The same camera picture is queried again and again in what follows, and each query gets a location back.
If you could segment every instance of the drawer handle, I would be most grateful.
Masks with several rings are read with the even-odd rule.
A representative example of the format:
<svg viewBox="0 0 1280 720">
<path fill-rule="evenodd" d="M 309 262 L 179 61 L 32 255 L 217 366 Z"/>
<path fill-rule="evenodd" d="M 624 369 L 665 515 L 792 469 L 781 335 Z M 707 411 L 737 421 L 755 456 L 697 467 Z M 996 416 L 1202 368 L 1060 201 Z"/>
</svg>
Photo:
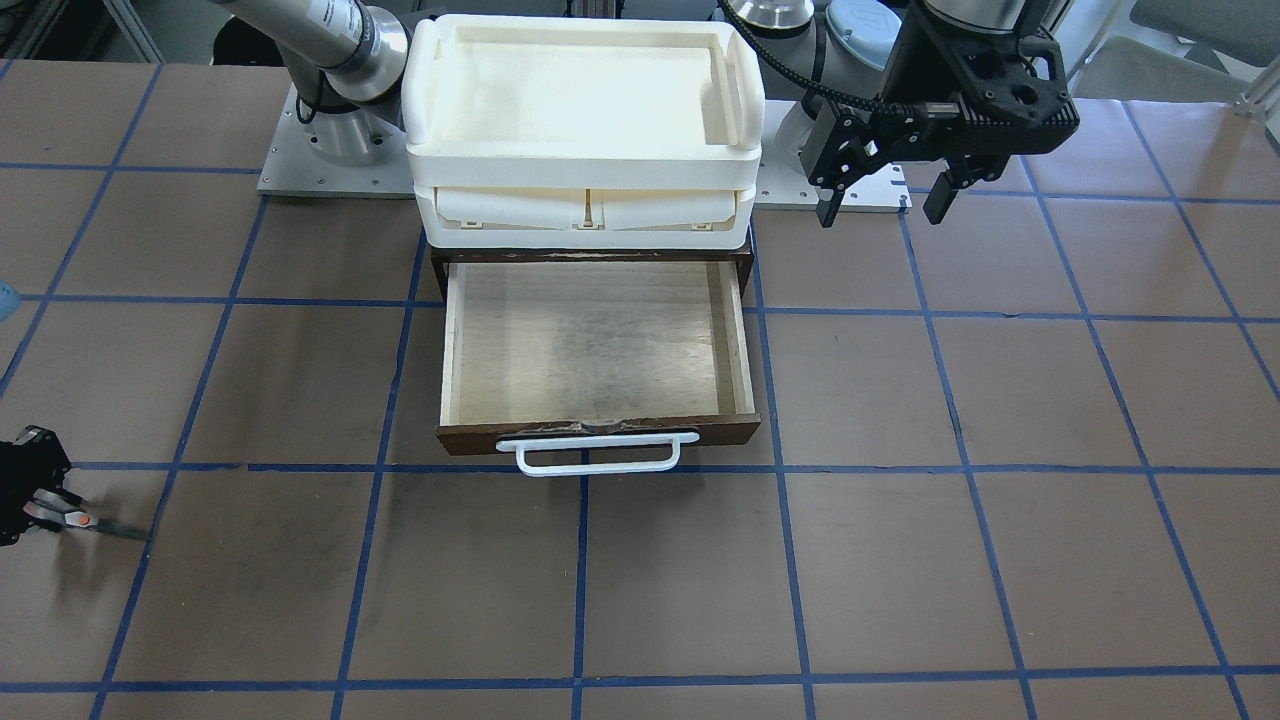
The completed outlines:
<svg viewBox="0 0 1280 720">
<path fill-rule="evenodd" d="M 646 436 L 554 437 L 498 441 L 498 452 L 515 452 L 516 465 L 531 478 L 562 475 L 603 475 L 620 473 L 660 473 L 680 462 L 680 446 L 698 442 L 698 433 L 653 433 Z M 530 465 L 529 452 L 544 450 L 595 450 L 604 447 L 644 447 L 671 445 L 671 457 L 637 462 L 598 462 L 586 465 Z"/>
</svg>

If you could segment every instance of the metal mounting plate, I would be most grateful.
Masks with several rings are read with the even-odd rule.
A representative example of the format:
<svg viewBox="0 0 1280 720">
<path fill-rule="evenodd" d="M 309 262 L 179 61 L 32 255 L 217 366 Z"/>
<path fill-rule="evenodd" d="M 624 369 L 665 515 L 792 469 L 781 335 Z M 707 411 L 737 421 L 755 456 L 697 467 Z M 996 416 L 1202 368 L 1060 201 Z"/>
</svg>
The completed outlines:
<svg viewBox="0 0 1280 720">
<path fill-rule="evenodd" d="M 413 197 L 413 176 L 408 169 L 404 133 L 383 123 L 389 145 L 385 160 L 358 168 L 337 165 L 315 154 L 293 117 L 296 91 L 289 87 L 284 108 L 262 161 L 257 191 L 291 197 Z"/>
<path fill-rule="evenodd" d="M 764 141 L 760 173 L 755 179 L 755 206 L 764 210 L 812 210 L 818 205 L 818 191 L 781 155 L 773 137 L 782 118 L 795 105 L 791 100 L 767 100 L 764 108 Z M 911 206 L 902 168 L 886 165 L 873 176 L 854 183 L 845 193 L 841 213 L 897 213 Z"/>
</svg>

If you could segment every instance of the black cable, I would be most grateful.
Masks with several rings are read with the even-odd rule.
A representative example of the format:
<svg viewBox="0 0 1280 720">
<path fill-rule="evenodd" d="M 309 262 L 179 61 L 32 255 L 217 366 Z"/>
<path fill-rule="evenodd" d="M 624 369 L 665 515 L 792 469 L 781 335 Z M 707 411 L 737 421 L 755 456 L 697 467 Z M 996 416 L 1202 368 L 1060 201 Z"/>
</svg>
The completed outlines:
<svg viewBox="0 0 1280 720">
<path fill-rule="evenodd" d="M 324 70 L 320 70 L 320 82 L 317 85 L 320 87 L 320 94 L 316 97 L 316 101 L 320 102 L 320 104 L 324 104 L 324 83 L 325 83 Z M 311 110 L 311 114 L 307 115 L 307 119 L 303 120 L 302 119 L 302 96 L 301 95 L 294 95 L 293 96 L 293 114 L 294 114 L 294 117 L 298 118 L 298 123 L 300 124 L 310 126 L 311 122 L 316 119 L 317 110 L 314 106 L 311 106 L 310 102 L 307 102 L 307 110 Z"/>
<path fill-rule="evenodd" d="M 867 113 L 881 113 L 884 115 L 902 115 L 908 118 L 915 117 L 915 110 L 911 109 L 910 105 L 904 105 L 901 102 L 881 102 L 879 100 L 869 100 L 867 97 L 858 97 L 856 95 L 849 95 L 847 92 L 841 92 L 833 87 L 827 87 L 820 82 L 814 82 L 804 77 L 803 74 L 792 70 L 791 68 L 786 67 L 782 63 L 782 60 L 774 58 L 773 54 L 771 54 L 768 50 L 764 49 L 763 45 L 760 45 L 760 41 L 756 40 L 755 35 L 753 35 L 751 31 L 746 27 L 746 22 L 744 22 L 742 18 L 740 18 L 739 14 L 735 13 L 733 9 L 728 6 L 727 0 L 716 0 L 716 4 L 719 5 L 719 9 L 724 14 L 724 19 L 728 22 L 728 24 L 733 26 L 733 29 L 736 29 L 739 35 L 742 36 L 742 40 L 745 40 L 746 44 L 751 46 L 751 50 L 754 50 L 755 54 L 759 55 L 762 60 L 768 63 L 771 68 L 777 70 L 780 76 L 782 76 L 791 83 L 799 85 L 800 87 L 810 92 L 814 92 L 817 95 L 822 95 L 823 97 L 829 97 L 831 100 L 835 100 L 836 102 L 840 102 L 842 105 L 849 105 L 850 108 L 864 110 Z"/>
<path fill-rule="evenodd" d="M 813 82 L 822 82 L 822 70 L 827 67 L 827 27 L 826 27 L 827 12 L 818 10 L 813 15 L 813 32 L 814 32 L 814 53 L 813 53 L 813 72 L 809 73 L 809 78 Z M 804 113 L 809 115 L 810 120 L 818 119 L 818 108 L 813 104 L 818 99 L 818 94 L 814 91 L 808 91 L 800 100 L 800 106 Z"/>
</svg>

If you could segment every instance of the blue grid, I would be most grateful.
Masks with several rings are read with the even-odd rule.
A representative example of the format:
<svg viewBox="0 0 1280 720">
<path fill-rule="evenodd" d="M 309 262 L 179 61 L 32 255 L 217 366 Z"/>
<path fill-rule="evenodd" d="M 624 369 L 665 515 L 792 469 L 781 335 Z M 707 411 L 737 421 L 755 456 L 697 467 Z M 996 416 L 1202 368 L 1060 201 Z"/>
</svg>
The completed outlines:
<svg viewBox="0 0 1280 720">
<path fill-rule="evenodd" d="M 982 506 L 982 493 L 978 492 L 978 482 L 974 479 L 972 462 L 969 461 L 969 448 L 965 446 L 964 429 L 960 424 L 960 413 L 956 410 L 955 395 L 951 392 L 951 378 L 947 374 L 946 361 L 942 359 L 942 346 L 938 342 L 938 333 L 933 325 L 933 313 L 929 310 L 929 301 L 924 292 L 924 281 L 920 278 L 920 266 L 915 259 L 915 247 L 911 245 L 911 232 L 906 227 L 906 215 L 899 214 L 899 229 L 902 232 L 902 243 L 906 246 L 906 259 L 911 265 L 911 279 L 915 282 L 915 293 L 920 300 L 920 310 L 924 313 L 924 329 L 929 334 L 929 346 L 933 348 L 933 361 L 938 369 L 938 378 L 942 380 L 942 395 L 947 401 L 947 414 L 951 416 L 951 430 L 955 434 L 956 450 L 960 454 L 960 462 L 964 468 L 965 483 L 969 487 L 969 498 L 973 502 L 973 511 L 978 519 L 978 530 L 982 533 L 982 544 L 987 553 L 987 565 L 991 568 L 991 578 L 996 584 L 996 600 L 1000 602 L 1000 615 L 1005 621 L 1005 634 L 1009 635 L 1009 651 L 1014 657 L 1014 670 L 1018 675 L 1018 684 L 1023 691 L 1023 703 L 1027 706 L 1027 717 L 1037 720 L 1036 700 L 1032 697 L 1030 679 L 1027 676 L 1027 664 L 1023 661 L 1023 650 L 1018 642 L 1018 630 L 1014 628 L 1014 612 L 1009 606 L 1009 594 L 1005 592 L 1005 582 L 1000 574 L 1000 561 L 996 559 L 996 543 L 991 539 L 991 527 L 987 524 L 987 512 Z"/>
<path fill-rule="evenodd" d="M 759 258 L 759 252 L 756 252 L 755 247 L 754 223 L 749 225 L 748 234 L 751 241 L 751 252 Z M 764 281 L 762 279 L 763 268 L 759 265 L 760 264 L 756 263 L 754 273 L 755 277 L 753 278 L 755 305 L 758 307 L 764 307 Z M 782 519 L 782 548 L 787 560 L 787 584 L 791 591 L 791 615 L 796 628 L 796 652 L 800 656 L 804 712 L 805 720 L 815 720 L 818 710 L 813 698 L 813 679 L 812 670 L 809 667 L 809 635 L 805 632 L 804 625 L 804 603 L 800 600 L 800 573 L 796 568 L 795 539 L 791 533 L 791 505 L 787 495 L 786 461 L 782 459 L 782 430 L 778 425 L 778 395 L 773 384 L 773 354 L 769 351 L 769 325 L 764 313 L 760 313 L 758 318 L 760 323 L 760 357 L 764 364 L 764 368 L 762 368 L 764 370 L 764 392 L 769 402 L 769 434 L 773 441 L 773 473 L 777 477 L 778 483 L 778 512 Z"/>
<path fill-rule="evenodd" d="M 5 73 L 12 67 L 12 61 L 6 63 L 0 68 L 0 79 L 4 78 Z M 63 274 L 69 265 L 72 256 L 74 255 L 81 240 L 84 236 L 86 229 L 92 222 L 93 214 L 110 183 L 111 177 L 119 172 L 163 172 L 163 173 L 215 173 L 215 174 L 256 174 L 259 170 L 252 168 L 169 168 L 169 167 L 140 167 L 140 165 L 122 165 L 119 163 L 120 158 L 128 146 L 129 140 L 133 136 L 137 123 L 146 109 L 150 100 L 151 92 L 155 88 L 156 81 L 159 78 L 160 68 L 151 77 L 151 81 L 142 96 L 142 100 L 134 113 L 132 122 L 125 132 L 124 138 L 113 159 L 110 165 L 73 165 L 73 164 L 23 164 L 23 163 L 0 163 L 0 169 L 40 169 L 40 170 L 99 170 L 105 172 L 102 183 L 100 184 L 93 201 L 91 202 L 88 211 L 83 222 L 81 223 L 77 233 L 68 249 L 65 256 L 63 258 L 58 272 L 55 273 L 49 288 L 42 295 L 29 295 L 24 296 L 24 300 L 38 301 L 40 306 L 31 320 L 31 325 L 24 334 L 17 352 L 14 354 L 13 361 L 6 369 L 3 378 L 0 378 L 0 397 L 3 397 L 4 391 L 8 388 L 13 379 L 13 375 L 20 364 L 23 355 L 31 342 L 31 338 L 38 329 L 40 320 L 42 319 L 47 306 L 51 302 L 161 302 L 161 304 L 221 304 L 223 316 L 215 332 L 212 345 L 210 347 L 200 382 L 197 384 L 196 393 L 192 398 L 191 407 L 187 415 L 187 420 L 183 425 L 183 432 L 178 442 L 178 447 L 174 451 L 174 457 L 172 462 L 95 462 L 95 461 L 82 461 L 77 462 L 77 466 L 95 470 L 164 470 L 166 471 L 166 479 L 164 489 L 157 502 L 155 516 L 152 521 L 152 532 L 159 527 L 166 500 L 173 489 L 177 474 L 180 471 L 211 471 L 227 468 L 234 468 L 236 464 L 192 464 L 183 462 L 182 456 L 186 450 L 187 441 L 191 434 L 191 429 L 195 424 L 195 418 L 198 413 L 201 400 L 204 397 L 205 388 L 207 387 L 209 377 L 216 360 L 218 351 L 221 343 L 221 338 L 225 333 L 228 322 L 233 309 L 238 305 L 315 305 L 315 306 L 375 306 L 375 307 L 403 307 L 404 320 L 401 331 L 401 342 L 397 350 L 397 370 L 392 380 L 392 387 L 389 389 L 387 410 L 384 415 L 383 434 L 380 438 L 378 461 L 375 464 L 250 464 L 248 471 L 306 471 L 306 473 L 371 473 L 374 475 L 374 483 L 370 489 L 370 502 L 366 516 L 365 536 L 361 546 L 360 564 L 357 569 L 356 585 L 352 593 L 352 603 L 348 614 L 347 633 L 343 644 L 340 670 L 337 679 L 333 680 L 312 680 L 312 682 L 251 682 L 251 680 L 233 680 L 233 682 L 118 682 L 114 679 L 114 671 L 116 662 L 119 661 L 120 652 L 123 650 L 129 624 L 132 621 L 133 612 L 136 610 L 137 600 L 141 593 L 142 583 L 146 577 L 148 559 L 150 559 L 150 543 L 143 552 L 137 571 L 134 577 L 133 585 L 131 587 L 129 598 L 125 605 L 125 610 L 122 615 L 120 625 L 116 633 L 115 642 L 113 643 L 111 652 L 108 660 L 108 665 L 104 670 L 102 679 L 100 682 L 87 682 L 87 683 L 0 683 L 0 693 L 68 693 L 68 692 L 90 692 L 96 693 L 95 705 L 91 714 L 91 720 L 97 720 L 101 715 L 104 702 L 109 693 L 141 693 L 141 692 L 296 692 L 296 691 L 311 691 L 311 692 L 325 692 L 333 693 L 333 711 L 332 716 L 334 719 L 340 717 L 344 693 L 349 691 L 376 691 L 376 689 L 521 689 L 521 688 L 545 688 L 545 689 L 571 689 L 573 693 L 572 703 L 572 719 L 577 720 L 581 715 L 581 693 L 585 688 L 611 688 L 611 687 L 703 687 L 703 685 L 800 685 L 804 689 L 805 697 L 805 711 L 809 720 L 814 720 L 817 716 L 813 700 L 813 687 L 824 684 L 861 684 L 861 683 L 923 683 L 923 682 L 987 682 L 987 680 L 1016 680 L 1024 694 L 1024 701 L 1027 705 L 1027 711 L 1030 719 L 1036 717 L 1034 700 L 1030 692 L 1030 680 L 1038 679 L 1065 679 L 1065 678 L 1156 678 L 1156 676 L 1222 676 L 1229 684 L 1233 700 L 1236 703 L 1238 711 L 1242 720 L 1248 720 L 1248 711 L 1244 707 L 1243 700 L 1235 678 L 1239 675 L 1280 675 L 1280 665 L 1231 665 L 1226 657 L 1222 648 L 1221 641 L 1216 633 L 1212 619 L 1202 593 L 1199 592 L 1198 583 L 1192 573 L 1187 555 L 1181 547 L 1178 537 L 1178 532 L 1174 527 L 1172 518 L 1170 516 L 1167 509 L 1165 507 L 1164 498 L 1161 495 L 1160 484 L 1157 482 L 1158 474 L 1216 474 L 1216 475 L 1266 475 L 1266 477 L 1280 477 L 1280 468 L 1189 468 L 1189 466 L 1153 466 L 1149 464 L 1146 452 L 1142 447 L 1142 441 L 1138 437 L 1137 428 L 1128 410 L 1128 404 L 1120 389 L 1119 382 L 1115 378 L 1115 373 L 1111 368 L 1110 360 L 1106 355 L 1106 350 L 1101 343 L 1101 338 L 1096 331 L 1094 323 L 1098 320 L 1138 320 L 1138 322 L 1172 322 L 1172 323 L 1231 323 L 1236 324 L 1240 332 L 1244 334 L 1254 359 L 1258 361 L 1260 369 L 1265 374 L 1272 392 L 1276 392 L 1280 397 L 1280 391 L 1276 388 L 1275 377 L 1267 368 L 1266 363 L 1261 357 L 1256 343 L 1249 334 L 1248 325 L 1251 324 L 1280 324 L 1280 318 L 1249 318 L 1242 316 L 1234 302 L 1231 301 L 1225 284 L 1212 266 L 1212 263 L 1206 254 L 1203 245 L 1201 243 L 1198 236 L 1190 225 L 1187 218 L 1184 204 L 1236 204 L 1236 205 L 1280 205 L 1280 201 L 1270 200 L 1219 200 L 1219 199 L 1196 199 L 1196 197 L 1178 197 L 1170 184 L 1164 169 L 1160 168 L 1160 163 L 1155 154 L 1151 151 L 1146 137 L 1142 135 L 1138 123 L 1129 113 L 1129 120 L 1133 123 L 1134 129 L 1138 131 L 1138 136 L 1147 150 L 1152 163 L 1156 165 L 1157 172 L 1161 176 L 1166 188 L 1169 190 L 1169 197 L 1140 197 L 1140 196 L 1108 196 L 1108 195 L 1083 195 L 1083 193 L 1042 193 L 1036 183 L 1036 178 L 1027 167 L 1024 161 L 1024 168 L 1027 169 L 1028 178 L 1032 182 L 1032 192 L 1019 192 L 1019 191 L 977 191 L 978 195 L 1009 195 L 1019 197 L 1032 197 L 1036 199 L 1044 214 L 1044 220 L 1048 224 L 1050 233 L 1053 238 L 1056 249 L 1059 251 L 1060 259 L 1062 261 L 1064 269 L 1071 283 L 1073 291 L 1076 296 L 1076 301 L 1080 307 L 1079 314 L 1070 313 L 1027 313 L 1019 315 L 1005 315 L 998 313 L 965 313 L 965 311 L 934 311 L 931 310 L 924 293 L 923 282 L 920 279 L 919 268 L 915 261 L 914 249 L 911 246 L 910 233 L 906 228 L 905 222 L 900 218 L 900 225 L 902 231 L 904 245 L 908 252 L 909 264 L 913 272 L 913 279 L 916 286 L 916 292 L 920 301 L 920 310 L 887 310 L 887 309 L 809 309 L 809 307 L 769 307 L 764 304 L 760 269 L 756 268 L 754 278 L 754 292 L 758 307 L 748 307 L 746 313 L 754 314 L 759 323 L 760 331 L 760 343 L 762 343 L 762 356 L 764 364 L 764 378 L 767 386 L 768 404 L 769 404 L 769 432 L 773 439 L 774 447 L 774 464 L 773 465 L 682 465 L 677 468 L 677 471 L 699 471 L 699 473 L 774 473 L 777 478 L 778 488 L 778 501 L 780 501 L 780 514 L 782 521 L 783 532 L 783 547 L 786 552 L 787 574 L 791 591 L 792 609 L 794 609 L 794 621 L 797 638 L 797 651 L 801 671 L 799 674 L 774 674 L 774 675 L 754 675 L 754 676 L 726 676 L 726 675 L 695 675 L 695 676 L 614 676 L 614 678 L 585 678 L 582 670 L 582 648 L 585 637 L 585 609 L 586 609 L 586 559 L 588 559 L 588 511 L 589 511 L 589 479 L 580 478 L 580 518 L 579 518 L 579 557 L 577 557 L 577 587 L 575 596 L 575 643 L 573 643 L 573 676 L 571 678 L 493 678 L 493 679 L 372 679 L 372 680 L 353 680 L 348 678 L 351 655 L 355 646 L 356 628 L 358 624 L 360 607 L 364 596 L 364 582 L 367 574 L 369 555 L 371 551 L 371 541 L 374 536 L 374 529 L 376 524 L 378 503 L 380 496 L 381 480 L 387 474 L 394 473 L 515 473 L 518 471 L 509 465 L 468 465 L 468 466 L 454 466 L 454 465 L 407 465 L 407 464 L 389 464 L 387 462 L 387 454 L 389 447 L 392 421 L 394 418 L 399 380 L 403 373 L 404 356 L 407 351 L 408 336 L 412 327 L 412 316 L 415 309 L 420 307 L 443 307 L 442 302 L 431 301 L 417 301 L 417 286 L 421 279 L 422 265 L 425 260 L 425 237 L 419 240 L 417 261 L 415 263 L 413 275 L 411 279 L 411 288 L 408 296 L 403 301 L 378 301 L 378 300 L 330 300 L 330 299 L 268 299 L 268 297 L 239 297 L 238 291 L 241 282 L 243 279 L 244 272 L 247 269 L 250 258 L 252 255 L 253 245 L 256 242 L 257 233 L 261 228 L 262 218 L 265 215 L 268 201 L 264 199 L 260 204 L 257 217 L 255 218 L 253 228 L 251 231 L 250 238 L 247 240 L 244 252 L 241 259 L 239 268 L 233 281 L 230 292 L 227 297 L 150 297 L 150 296 L 84 296 L 84 295 L 59 295 L 56 292 L 58 286 L 61 281 Z M 1196 242 L 1196 247 L 1201 254 L 1207 269 L 1210 270 L 1222 299 L 1226 301 L 1230 310 L 1230 316 L 1160 316 L 1160 315 L 1094 315 L 1089 313 L 1087 304 L 1084 301 L 1083 293 L 1080 292 L 1079 284 L 1075 281 L 1070 263 L 1068 261 L 1062 243 L 1057 236 L 1057 231 L 1053 227 L 1052 219 L 1047 213 L 1047 206 L 1044 200 L 1047 197 L 1068 197 L 1068 199 L 1094 199 L 1094 200 L 1111 200 L 1111 201 L 1143 201 L 1143 202 L 1172 202 L 1183 222 L 1187 224 L 1187 229 L 1192 233 Z M 838 466 L 838 465 L 787 465 L 783 461 L 781 434 L 778 428 L 777 418 L 777 402 L 773 383 L 772 360 L 768 347 L 768 327 L 767 318 L 769 315 L 780 314 L 835 314 L 835 315 L 882 315 L 882 316 L 914 316 L 922 318 L 925 323 L 928 331 L 931 347 L 934 354 L 934 360 L 940 373 L 940 379 L 942 382 L 943 393 L 947 400 L 948 413 L 951 415 L 952 427 L 955 429 L 956 447 L 960 454 L 961 464 L 959 465 L 931 465 L 931 466 Z M 1138 452 L 1139 465 L 1121 465 L 1121 466 L 1103 466 L 1103 465 L 1091 465 L 1091 466 L 1062 466 L 1062 465 L 1036 465 L 1036 464 L 1018 464 L 1018 465 L 974 465 L 969 461 L 968 451 L 964 443 L 964 436 L 960 428 L 959 415 L 955 409 L 955 401 L 951 393 L 950 382 L 946 373 L 946 364 L 942 355 L 941 346 L 937 340 L 937 333 L 934 332 L 933 319 L 934 318 L 1000 318 L 1009 320 L 1018 319 L 1039 319 L 1039 320 L 1074 320 L 1084 322 L 1089 329 L 1091 337 L 1094 342 L 1096 350 L 1098 352 L 1100 361 L 1103 365 L 1108 383 L 1116 397 L 1116 402 L 1120 405 L 1121 413 L 1125 419 L 1126 428 L 1133 439 L 1134 447 Z M 1119 473 L 1119 474 L 1140 474 L 1148 480 L 1152 491 L 1153 500 L 1158 507 L 1161 519 L 1169 533 L 1170 542 L 1175 550 L 1179 560 L 1179 565 L 1184 573 L 1185 580 L 1193 598 L 1196 601 L 1197 609 L 1199 610 L 1201 618 L 1204 623 L 1206 632 L 1211 639 L 1215 653 L 1217 656 L 1217 665 L 1187 665 L 1187 666 L 1132 666 L 1132 667 L 1068 667 L 1068 669 L 1034 669 L 1025 667 L 1020 650 L 1018 647 L 1018 635 L 1014 629 L 1011 612 L 1009 609 L 1009 602 L 1005 594 L 1004 583 L 1000 575 L 998 559 L 996 556 L 995 546 L 991 541 L 989 529 L 986 523 L 986 515 L 982 507 L 980 493 L 975 483 L 975 474 L 982 473 L 1007 473 L 1007 471 L 1024 471 L 1024 473 Z M 854 674 L 815 674 L 810 671 L 809 657 L 808 657 L 808 643 L 805 637 L 804 625 L 804 611 L 800 597 L 799 577 L 795 561 L 795 548 L 791 537 L 791 519 L 790 509 L 787 501 L 787 474 L 801 474 L 801 473 L 849 473 L 849 474 L 896 474 L 896 473 L 946 473 L 946 474 L 963 474 L 965 475 L 970 497 L 974 505 L 974 511 L 978 519 L 979 529 L 983 536 L 983 542 L 987 551 L 988 564 L 992 571 L 992 580 L 996 585 L 997 596 L 1001 605 L 1001 611 L 1004 615 L 1006 632 L 1009 634 L 1010 650 L 1014 656 L 1015 669 L 1014 670 L 972 670 L 972 671 L 931 671 L 931 673 L 854 673 Z"/>
<path fill-rule="evenodd" d="M 404 322 L 401 327 L 399 346 L 396 350 L 396 374 L 392 377 L 392 387 L 387 396 L 387 411 L 383 415 L 383 433 L 378 442 L 378 466 L 387 464 L 387 452 L 390 450 L 392 427 L 396 423 L 396 404 L 399 400 L 401 378 L 404 375 L 404 356 L 408 352 L 410 332 L 413 328 L 413 299 L 417 297 L 417 284 L 422 278 L 422 264 L 426 261 L 426 233 L 420 232 L 417 238 L 417 256 L 413 261 L 413 274 L 410 278 L 408 293 L 404 299 Z M 342 705 L 347 692 L 348 675 L 351 674 L 351 655 L 356 648 L 356 628 L 360 625 L 360 607 L 365 598 L 365 579 L 369 577 L 369 555 L 374 547 L 374 530 L 378 523 L 378 502 L 381 498 L 383 470 L 374 471 L 372 487 L 369 491 L 369 511 L 365 520 L 365 537 L 360 543 L 360 562 L 356 566 L 356 588 L 352 592 L 351 611 L 347 615 L 347 634 L 342 644 L 342 660 L 338 665 L 338 687 L 333 693 L 333 710 L 330 717 L 340 720 Z"/>
<path fill-rule="evenodd" d="M 1125 106 L 1125 113 L 1129 113 L 1128 106 Z M 1151 155 L 1151 160 L 1158 169 L 1160 164 L 1156 161 L 1156 156 L 1153 154 Z M 1032 188 L 1037 188 L 1038 184 L 1036 182 L 1036 176 L 1032 173 L 1030 164 L 1027 163 L 1025 158 L 1023 159 L 1023 168 L 1027 169 L 1027 177 L 1030 179 Z M 1160 173 L 1161 177 L 1164 177 L 1164 170 L 1160 170 Z M 1053 246 L 1057 249 L 1059 258 L 1062 259 L 1062 268 L 1066 270 L 1066 278 L 1071 283 L 1071 292 L 1075 293 L 1075 301 L 1080 306 L 1080 313 L 1087 315 L 1089 309 L 1084 300 L 1084 292 L 1080 290 L 1080 283 L 1075 279 L 1075 272 L 1071 269 L 1071 263 L 1066 258 L 1066 249 L 1062 246 L 1062 240 L 1059 237 L 1057 227 L 1053 224 L 1053 218 L 1050 215 L 1048 205 L 1044 202 L 1043 197 L 1039 197 L 1039 206 L 1041 213 L 1044 215 L 1044 222 L 1048 224 L 1050 237 L 1053 238 Z M 1201 251 L 1201 256 L 1207 264 L 1208 256 L 1203 254 L 1203 250 Z M 1231 307 L 1231 313 L 1235 314 L 1235 306 L 1231 305 L 1230 299 L 1226 296 L 1226 288 L 1219 283 L 1219 290 L 1222 292 L 1224 300 L 1228 301 L 1228 306 Z M 1199 611 L 1201 620 L 1204 623 L 1204 632 L 1208 633 L 1210 643 L 1213 646 L 1213 653 L 1217 656 L 1220 670 L 1226 678 L 1228 688 L 1231 691 L 1231 700 L 1235 702 L 1235 708 L 1240 714 L 1240 720 L 1249 720 L 1249 711 L 1244 707 L 1244 698 L 1240 696 L 1240 688 L 1235 682 L 1234 671 L 1231 670 L 1230 662 L 1226 660 L 1226 651 L 1222 648 L 1222 641 L 1217 635 L 1217 629 L 1213 626 L 1213 620 L 1208 614 L 1208 605 L 1204 602 L 1204 596 L 1199 591 L 1199 583 L 1196 582 L 1194 573 L 1192 573 L 1192 566 L 1187 560 L 1187 552 L 1183 550 L 1183 543 L 1178 538 L 1178 530 L 1174 528 L 1174 519 L 1169 514 L 1169 507 L 1165 505 L 1165 498 L 1160 492 L 1160 483 L 1156 482 L 1156 474 L 1152 471 L 1151 462 L 1147 460 L 1147 451 L 1143 448 L 1142 439 L 1138 437 L 1138 427 L 1134 424 L 1133 415 L 1129 413 L 1129 404 L 1125 401 L 1124 392 L 1120 389 L 1120 382 L 1116 379 L 1115 370 L 1111 366 L 1111 360 L 1107 356 L 1106 348 L 1102 346 L 1102 338 L 1098 336 L 1098 329 L 1094 325 L 1093 319 L 1085 319 L 1084 324 L 1089 329 L 1089 337 L 1093 340 L 1093 346 L 1098 352 L 1098 360 L 1102 363 L 1102 370 L 1106 373 L 1107 383 L 1111 386 L 1111 392 L 1115 395 L 1116 402 L 1120 406 L 1120 414 L 1124 416 L 1125 428 L 1129 430 L 1129 437 L 1133 441 L 1134 450 L 1138 452 L 1138 461 L 1146 470 L 1147 484 L 1151 487 L 1152 497 L 1156 501 L 1156 509 L 1160 511 L 1161 521 L 1165 524 L 1165 530 L 1169 533 L 1169 539 L 1174 546 L 1174 552 L 1178 556 L 1178 565 L 1181 568 L 1183 577 L 1187 579 L 1187 585 L 1192 592 L 1193 600 L 1196 601 L 1196 609 Z M 1245 332 L 1245 337 L 1248 337 L 1248 331 L 1244 329 L 1243 324 L 1240 324 L 1240 331 Z"/>
</svg>

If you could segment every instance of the wooden drawer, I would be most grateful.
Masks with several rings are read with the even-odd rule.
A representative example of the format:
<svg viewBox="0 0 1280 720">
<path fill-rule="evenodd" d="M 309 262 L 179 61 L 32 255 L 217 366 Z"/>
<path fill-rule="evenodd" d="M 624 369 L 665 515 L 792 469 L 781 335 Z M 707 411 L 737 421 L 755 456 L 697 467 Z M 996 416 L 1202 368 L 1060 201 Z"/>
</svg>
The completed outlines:
<svg viewBox="0 0 1280 720">
<path fill-rule="evenodd" d="M 733 261 L 452 263 L 442 445 L 453 455 L 739 445 L 760 424 Z M 635 436 L 650 436 L 646 441 Z"/>
</svg>

